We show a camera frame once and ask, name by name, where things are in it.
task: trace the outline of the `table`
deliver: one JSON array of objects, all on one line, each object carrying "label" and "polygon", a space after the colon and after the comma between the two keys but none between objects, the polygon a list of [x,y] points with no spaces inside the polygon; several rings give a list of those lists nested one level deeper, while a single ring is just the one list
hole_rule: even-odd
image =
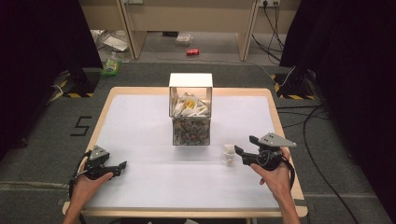
[{"label": "table", "polygon": [[[168,94],[169,94],[168,88],[118,87],[118,88],[112,89],[112,91],[110,92],[110,94],[106,100],[106,104],[105,104],[102,114],[97,122],[95,130],[92,134],[92,139],[87,147],[87,150],[93,148],[98,143],[98,141],[101,144],[105,143],[105,142],[103,142],[104,137],[100,136],[100,134],[101,134],[101,132],[105,132],[102,129],[104,127],[108,127],[109,123],[112,122],[110,119],[106,119],[106,116],[108,115],[108,113],[111,114],[111,113],[114,113],[115,111],[118,111],[118,110],[114,110],[114,108],[111,107],[112,103],[115,104],[114,102],[117,102],[120,99],[122,100],[125,96],[144,96],[144,97],[153,96],[155,98],[162,97],[162,99],[166,99],[166,96],[168,96]],[[276,108],[275,108],[274,101],[272,99],[271,92],[269,92],[268,90],[266,90],[266,89],[223,89],[223,88],[213,89],[213,97],[214,98],[223,97],[223,96],[232,96],[232,97],[238,96],[238,97],[247,97],[247,98],[250,97],[250,99],[251,99],[251,97],[254,98],[254,96],[257,96],[257,97],[265,96],[268,101],[268,111],[272,118],[272,124],[274,125],[273,126],[274,131],[275,131],[275,133],[277,133],[281,136],[284,136],[278,115],[276,113]],[[213,108],[215,110],[216,109],[215,99],[213,101],[213,106],[214,106]],[[172,139],[171,139],[171,134],[170,134],[169,143],[171,143],[171,142],[172,142]],[[111,154],[112,151],[111,150],[109,150],[109,151],[110,151],[110,159],[112,158],[112,156],[117,157],[117,153]],[[237,162],[242,163],[238,159],[239,158],[234,159],[233,163],[235,163],[235,166],[239,165],[239,163],[237,163]],[[138,166],[134,166],[136,163],[137,163],[137,160],[135,160],[130,167],[127,166],[127,169],[130,169],[131,170],[130,172],[136,171],[136,169],[138,169]],[[212,164],[216,167],[219,167],[219,165],[216,164],[215,162],[211,162],[210,164]],[[113,180],[111,180],[111,181],[126,181],[125,178],[122,179],[123,177],[124,176],[121,175],[120,177],[113,178]],[[296,180],[295,180],[295,183],[294,183],[294,186],[293,186],[293,189],[291,192],[292,192],[292,196],[295,200],[303,200],[304,199],[304,196],[302,194],[300,183],[298,181],[297,176],[296,176]],[[92,206],[92,203],[88,204],[89,208],[86,208],[82,212],[84,216],[98,216],[98,217],[280,217],[281,216],[279,209],[276,206],[272,206],[272,205],[268,205],[268,208],[261,208],[261,209],[258,209],[255,207],[248,207],[248,206],[240,208],[240,209],[235,208],[235,207],[227,207],[227,206],[222,207],[224,205],[221,203],[219,204],[219,206],[214,205],[214,207],[210,207],[210,209],[208,209],[208,208],[204,207],[204,206],[207,206],[207,204],[200,205],[199,202],[198,202],[198,205],[194,203],[194,204],[190,204],[190,205],[187,205],[186,207],[184,207],[184,206],[180,206],[180,204],[176,204],[175,207],[167,207],[167,208],[155,207],[154,205],[152,207],[142,206],[142,207],[138,207],[135,209],[120,208],[123,205],[119,205],[119,204],[114,205],[115,207],[111,207],[111,208],[100,207],[100,205],[98,206],[97,204],[100,204],[100,198],[102,196],[98,196],[97,197],[98,200],[95,200],[95,198],[93,199],[94,200],[93,206]],[[64,205],[64,211],[67,208],[67,205],[68,205],[67,203]],[[298,215],[300,217],[304,217],[307,214],[306,206],[296,206],[296,208],[297,208]]]}]

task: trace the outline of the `small white cup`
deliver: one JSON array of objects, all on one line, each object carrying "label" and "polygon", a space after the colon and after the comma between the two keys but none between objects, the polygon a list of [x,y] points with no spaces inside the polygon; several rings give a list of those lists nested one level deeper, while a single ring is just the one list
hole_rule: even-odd
[{"label": "small white cup", "polygon": [[235,155],[235,148],[232,144],[224,145],[224,148],[221,151],[221,161],[226,165],[230,165],[233,163],[233,156]]}]

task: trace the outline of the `gray carpet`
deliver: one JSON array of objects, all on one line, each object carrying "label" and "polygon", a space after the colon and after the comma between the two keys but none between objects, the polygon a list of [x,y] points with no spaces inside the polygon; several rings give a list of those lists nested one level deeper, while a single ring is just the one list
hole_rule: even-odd
[{"label": "gray carpet", "polygon": [[[265,68],[269,74],[287,71],[275,66]],[[313,108],[285,108],[321,105],[323,101],[277,98],[271,78],[257,65],[198,63],[124,63],[118,76],[99,81],[92,98],[61,97],[48,105],[27,136],[28,146],[10,150],[0,162],[0,223],[62,222],[59,204],[66,196],[65,184],[90,141],[111,88],[166,87],[172,72],[212,73],[215,87],[269,89],[274,95],[285,135],[298,144],[291,149],[291,155],[309,209],[309,218],[302,218],[302,222],[352,223],[350,214],[320,176],[305,147],[302,122]],[[331,113],[323,106],[316,114],[306,123],[305,132],[306,143],[320,171],[345,199],[359,223],[391,223],[364,173],[348,157]],[[89,126],[85,135],[84,129],[75,128],[80,117],[87,117],[79,124]],[[14,182],[39,182],[39,186]],[[112,219],[87,217],[87,220],[108,223]],[[281,223],[281,220],[259,219],[259,223]]]}]

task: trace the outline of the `yellow and black tape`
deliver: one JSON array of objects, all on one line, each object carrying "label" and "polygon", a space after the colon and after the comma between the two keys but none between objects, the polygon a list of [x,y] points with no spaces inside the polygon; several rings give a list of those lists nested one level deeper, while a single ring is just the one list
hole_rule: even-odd
[{"label": "yellow and black tape", "polygon": [[64,96],[70,98],[93,97],[93,93],[64,92]]},{"label": "yellow and black tape", "polygon": [[271,75],[272,80],[274,81],[274,88],[276,92],[276,96],[283,99],[292,99],[292,100],[314,100],[314,96],[312,94],[295,94],[291,92],[287,92],[282,89],[282,86],[276,82],[276,75]]},{"label": "yellow and black tape", "polygon": [[83,90],[76,91],[76,89],[73,90],[73,81],[70,81],[71,83],[68,83],[69,78],[65,79],[62,84],[61,84],[61,89],[69,89],[68,91],[64,90],[64,95],[65,97],[70,97],[70,98],[82,98],[82,97],[93,97],[93,92],[85,92]]}]

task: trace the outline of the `glass box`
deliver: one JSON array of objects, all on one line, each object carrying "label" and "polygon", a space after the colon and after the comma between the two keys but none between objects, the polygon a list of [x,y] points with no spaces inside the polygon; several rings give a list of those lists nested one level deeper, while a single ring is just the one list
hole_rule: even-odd
[{"label": "glass box", "polygon": [[212,74],[172,73],[169,80],[169,117],[174,146],[210,145]]}]

